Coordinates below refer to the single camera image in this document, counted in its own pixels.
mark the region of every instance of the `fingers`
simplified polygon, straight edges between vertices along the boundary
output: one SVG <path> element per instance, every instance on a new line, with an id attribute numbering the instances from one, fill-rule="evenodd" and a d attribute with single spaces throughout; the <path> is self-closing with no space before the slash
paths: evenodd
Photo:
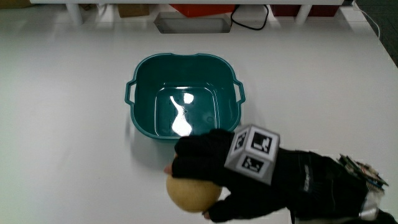
<path id="1" fill-rule="evenodd" d="M 212 129 L 200 136 L 185 136 L 174 146 L 180 156 L 212 156 L 215 150 L 228 150 L 234 133 L 224 129 Z"/>
<path id="2" fill-rule="evenodd" d="M 203 136 L 187 136 L 178 140 L 174 146 L 179 156 L 210 156 L 213 154 Z"/>
<path id="3" fill-rule="evenodd" d="M 252 219 L 268 215 L 285 207 L 285 203 L 279 201 L 280 197 L 259 197 L 265 192 L 234 192 L 225 200 L 216 202 L 209 210 L 211 221 L 226 222 L 232 219 Z"/>
<path id="4" fill-rule="evenodd" d="M 167 165 L 167 166 L 164 168 L 163 172 L 165 172 L 166 174 L 172 175 L 172 174 L 173 174 L 173 172 L 172 172 L 172 164 Z"/>
<path id="5" fill-rule="evenodd" d="M 200 180 L 213 180 L 215 164 L 209 157 L 177 157 L 169 167 L 165 168 L 173 177 Z"/>
<path id="6" fill-rule="evenodd" d="M 248 205 L 242 204 L 240 198 L 236 195 L 229 195 L 224 200 L 216 202 L 209 210 L 208 217 L 215 223 L 227 222 L 238 218 L 239 208 L 247 207 Z"/>

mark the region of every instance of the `teal plastic basin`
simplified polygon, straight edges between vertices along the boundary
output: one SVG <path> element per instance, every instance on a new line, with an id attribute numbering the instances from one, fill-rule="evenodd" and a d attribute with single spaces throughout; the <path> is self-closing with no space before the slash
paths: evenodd
<path id="1" fill-rule="evenodd" d="M 130 97 L 133 85 L 134 101 Z M 124 99 L 135 127 L 154 139 L 178 139 L 213 128 L 233 131 L 245 100 L 243 84 L 231 65 L 209 54 L 145 58 L 126 84 Z"/>

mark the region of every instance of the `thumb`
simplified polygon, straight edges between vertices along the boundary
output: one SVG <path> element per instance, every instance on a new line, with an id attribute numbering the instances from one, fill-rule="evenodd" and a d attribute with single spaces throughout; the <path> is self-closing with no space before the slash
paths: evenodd
<path id="1" fill-rule="evenodd" d="M 237 195 L 229 195 L 224 200 L 219 200 L 209 208 L 208 217 L 215 223 L 241 218 L 244 214 L 242 208 L 246 207 Z"/>
<path id="2" fill-rule="evenodd" d="M 215 223 L 257 218 L 265 215 L 261 205 L 261 199 L 246 194 L 231 194 L 210 207 L 208 216 Z"/>

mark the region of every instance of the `red object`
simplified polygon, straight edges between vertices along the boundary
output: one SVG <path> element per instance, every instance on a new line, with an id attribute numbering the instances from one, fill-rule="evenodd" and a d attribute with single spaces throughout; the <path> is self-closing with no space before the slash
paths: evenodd
<path id="1" fill-rule="evenodd" d="M 170 4 L 186 17 L 210 16 L 233 12 L 234 4 Z"/>
<path id="2" fill-rule="evenodd" d="M 333 17 L 340 6 L 312 6 L 308 16 Z M 274 16 L 297 16 L 300 5 L 271 5 Z"/>

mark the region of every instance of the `white cube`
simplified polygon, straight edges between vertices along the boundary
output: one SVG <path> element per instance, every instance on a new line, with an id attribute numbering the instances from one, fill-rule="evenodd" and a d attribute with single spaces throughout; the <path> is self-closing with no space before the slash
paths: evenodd
<path id="1" fill-rule="evenodd" d="M 236 131 L 225 167 L 271 185 L 279 135 L 253 124 Z"/>

